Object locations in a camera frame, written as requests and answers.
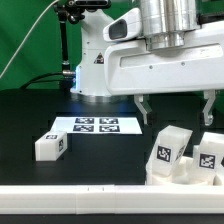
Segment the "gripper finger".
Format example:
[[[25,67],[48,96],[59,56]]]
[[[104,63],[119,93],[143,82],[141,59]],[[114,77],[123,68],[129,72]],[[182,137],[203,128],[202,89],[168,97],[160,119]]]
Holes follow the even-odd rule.
[[[149,105],[149,96],[148,95],[135,95],[134,103],[143,116],[144,124],[148,125],[149,120],[150,120],[150,115],[152,112],[152,109]]]
[[[216,100],[216,91],[215,90],[206,90],[203,92],[204,94],[204,100],[206,101],[205,106],[203,108],[203,118],[204,118],[204,124],[206,126],[210,126],[213,123],[213,105]]]

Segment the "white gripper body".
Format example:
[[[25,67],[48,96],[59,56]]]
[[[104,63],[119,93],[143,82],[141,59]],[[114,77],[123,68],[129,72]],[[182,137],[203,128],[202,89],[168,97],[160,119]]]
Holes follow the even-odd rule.
[[[143,39],[112,45],[104,71],[113,95],[224,89],[224,21],[187,32],[182,47],[148,51]]]

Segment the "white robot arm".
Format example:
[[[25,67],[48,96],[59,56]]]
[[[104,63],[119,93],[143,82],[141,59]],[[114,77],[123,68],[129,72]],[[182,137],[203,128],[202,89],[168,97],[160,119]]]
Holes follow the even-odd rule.
[[[81,63],[71,88],[88,101],[132,95],[147,114],[146,94],[202,91],[204,122],[213,122],[224,89],[224,15],[202,16],[196,0],[139,0],[118,19],[83,0]]]

